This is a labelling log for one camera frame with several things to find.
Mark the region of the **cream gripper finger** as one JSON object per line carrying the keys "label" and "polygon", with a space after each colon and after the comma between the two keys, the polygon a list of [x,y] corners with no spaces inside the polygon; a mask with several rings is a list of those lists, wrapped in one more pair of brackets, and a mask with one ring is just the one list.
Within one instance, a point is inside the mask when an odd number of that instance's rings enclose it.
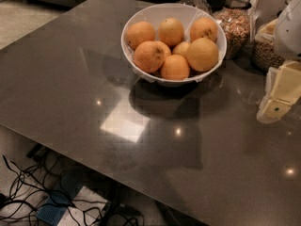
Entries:
{"label": "cream gripper finger", "polygon": [[277,68],[270,93],[261,100],[257,120],[262,123],[280,121],[301,98],[301,62],[286,60]]}
{"label": "cream gripper finger", "polygon": [[265,91],[267,93],[270,93],[272,91],[273,85],[276,80],[276,76],[277,76],[277,68],[271,67],[266,75]]}

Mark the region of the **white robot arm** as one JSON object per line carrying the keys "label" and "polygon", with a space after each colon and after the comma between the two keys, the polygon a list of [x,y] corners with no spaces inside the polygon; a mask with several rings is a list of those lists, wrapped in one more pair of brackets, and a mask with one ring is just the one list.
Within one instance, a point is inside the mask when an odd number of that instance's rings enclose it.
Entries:
{"label": "white robot arm", "polygon": [[301,97],[301,0],[292,0],[277,18],[274,51],[285,59],[266,75],[257,120],[280,121]]}

